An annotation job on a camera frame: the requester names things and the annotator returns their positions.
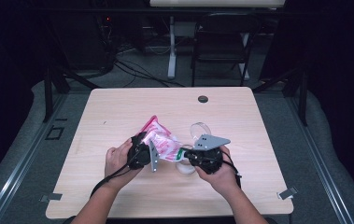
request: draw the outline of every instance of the wooden tabletop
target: wooden tabletop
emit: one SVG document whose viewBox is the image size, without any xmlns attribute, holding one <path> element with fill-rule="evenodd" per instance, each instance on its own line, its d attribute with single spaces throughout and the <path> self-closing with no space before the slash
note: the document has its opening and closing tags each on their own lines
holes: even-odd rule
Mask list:
<svg viewBox="0 0 354 224">
<path fill-rule="evenodd" d="M 283 7 L 285 0 L 150 0 L 152 7 Z"/>
<path fill-rule="evenodd" d="M 207 103 L 198 101 L 202 95 Z M 292 212 L 291 200 L 277 197 L 287 187 L 251 89 L 145 88 L 92 91 L 53 191 L 63 196 L 50 201 L 46 216 L 76 215 L 104 178 L 106 151 L 135 135 L 153 115 L 184 144 L 193 144 L 190 128 L 196 122 L 205 123 L 213 135 L 230 139 L 227 147 L 242 175 L 242 189 L 261 214 Z M 226 201 L 197 173 L 183 175 L 175 163 L 160 161 L 156 173 L 146 166 L 120 191 L 108 216 L 231 214 Z"/>
</svg>

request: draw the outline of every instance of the hand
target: hand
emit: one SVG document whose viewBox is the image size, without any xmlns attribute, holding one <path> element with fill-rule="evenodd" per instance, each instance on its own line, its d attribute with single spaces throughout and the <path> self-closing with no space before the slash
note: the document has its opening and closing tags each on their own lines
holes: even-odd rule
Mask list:
<svg viewBox="0 0 354 224">
<path fill-rule="evenodd" d="M 112 175 L 118 171 L 123 165 L 127 163 L 127 154 L 130 147 L 133 145 L 131 138 L 127 139 L 121 146 L 110 148 L 106 153 L 105 177 Z M 120 176 L 114 177 L 105 184 L 105 186 L 112 188 L 119 192 L 125 185 L 127 185 L 142 169 L 131 170 L 125 167 L 120 173 Z"/>
<path fill-rule="evenodd" d="M 220 150 L 230 156 L 229 148 L 221 146 Z M 230 159 L 223 154 L 223 160 L 231 162 Z M 206 182 L 211 184 L 212 188 L 220 195 L 225 197 L 225 194 L 231 192 L 233 189 L 239 189 L 235 181 L 234 169 L 227 164 L 222 164 L 220 169 L 212 175 L 208 175 L 200 167 L 195 166 L 197 174 Z"/>
</svg>

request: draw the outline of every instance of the gray carpet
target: gray carpet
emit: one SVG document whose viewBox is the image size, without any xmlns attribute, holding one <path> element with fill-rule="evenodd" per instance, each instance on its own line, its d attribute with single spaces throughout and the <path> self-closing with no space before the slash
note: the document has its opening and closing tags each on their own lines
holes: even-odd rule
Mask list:
<svg viewBox="0 0 354 224">
<path fill-rule="evenodd" d="M 257 40 L 249 65 L 251 79 L 246 83 L 249 87 L 260 84 L 258 76 L 269 42 L 269 36 L 262 36 Z M 131 50 L 118 55 L 118 59 L 135 69 L 140 69 L 135 63 L 139 64 L 155 77 L 167 80 L 168 52 L 164 54 L 148 52 L 144 56 L 140 52 Z M 189 65 L 189 49 L 180 48 L 177 57 L 177 77 L 173 81 L 184 86 L 190 86 L 191 69 Z M 209 69 L 216 74 L 211 79 L 198 80 L 197 85 L 237 86 L 239 84 L 239 81 L 235 80 L 238 77 L 236 71 L 228 72 L 227 67 L 202 66 L 200 69 L 204 69 L 203 71 Z M 225 71 L 230 73 L 230 77 L 234 79 L 217 79 L 217 74 L 224 75 Z M 105 76 L 91 78 L 90 81 L 106 88 L 122 88 L 125 86 L 130 88 L 163 87 L 163 84 L 158 81 L 127 75 L 118 67 L 115 67 Z M 0 214 L 0 223 L 63 222 L 62 220 L 47 219 L 45 217 L 47 204 L 40 202 L 39 199 L 42 195 L 51 193 L 55 186 L 90 93 L 86 87 L 75 80 L 68 80 L 68 82 L 72 87 L 68 95 L 63 96 L 54 93 L 55 100 L 57 100 L 57 97 L 63 99 L 60 110 L 48 124 L 44 136 L 37 145 L 38 151 L 33 157 L 33 162 L 30 164 L 30 168 L 17 188 L 14 197 L 5 206 L 4 213 Z M 41 122 L 45 112 L 43 83 L 36 85 L 33 91 L 35 102 L 30 115 L 0 165 L 0 192 L 14 167 L 32 146 L 33 139 L 43 127 Z M 290 110 L 287 104 L 288 99 L 282 97 L 278 86 L 268 92 L 258 93 L 255 97 L 287 186 L 296 187 L 299 190 L 299 193 L 292 200 L 294 204 L 292 223 L 340 223 L 310 158 L 309 148 L 302 131 L 299 129 L 300 126 L 297 120 L 293 118 L 292 113 L 294 112 Z M 309 123 L 308 128 L 313 134 L 334 181 L 345 199 L 347 208 L 354 217 L 354 183 L 334 155 L 327 120 L 316 98 L 311 94 L 308 97 L 307 121 Z M 64 128 L 59 140 L 46 140 L 46 135 L 51 128 Z M 48 139 L 55 136 L 57 136 L 57 132 L 53 131 Z M 271 217 L 280 224 L 290 223 L 288 216 Z"/>
</svg>

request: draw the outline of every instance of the tape piece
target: tape piece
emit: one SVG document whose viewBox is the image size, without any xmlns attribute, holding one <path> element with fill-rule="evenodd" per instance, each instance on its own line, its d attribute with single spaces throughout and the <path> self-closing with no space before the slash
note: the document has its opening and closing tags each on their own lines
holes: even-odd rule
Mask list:
<svg viewBox="0 0 354 224">
<path fill-rule="evenodd" d="M 42 195 L 39 201 L 42 203 L 49 203 L 50 200 L 60 201 L 61 197 L 63 197 L 63 194 L 50 193 L 49 195 Z"/>
<path fill-rule="evenodd" d="M 293 198 L 293 195 L 296 194 L 298 190 L 295 187 L 292 187 L 290 189 L 287 189 L 281 193 L 277 193 L 278 198 L 285 200 L 287 198 Z"/>
</svg>

